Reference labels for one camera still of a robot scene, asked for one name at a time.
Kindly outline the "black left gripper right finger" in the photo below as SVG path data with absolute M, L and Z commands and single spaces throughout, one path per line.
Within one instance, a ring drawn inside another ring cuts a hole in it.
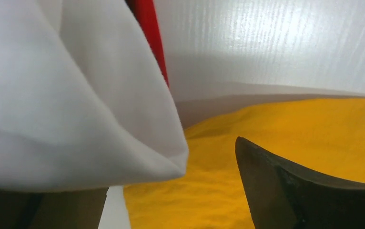
M 257 229 L 365 229 L 365 183 L 333 177 L 238 137 L 235 156 Z

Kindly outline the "yellow t shirt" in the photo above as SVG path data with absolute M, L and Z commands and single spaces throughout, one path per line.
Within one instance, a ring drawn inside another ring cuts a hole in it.
M 124 189 L 133 229 L 365 229 L 365 99 L 254 105 L 185 136 L 184 177 Z

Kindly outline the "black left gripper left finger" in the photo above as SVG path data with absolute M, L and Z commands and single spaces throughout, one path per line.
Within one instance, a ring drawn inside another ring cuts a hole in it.
M 0 229 L 96 229 L 107 189 L 60 193 L 0 190 Z

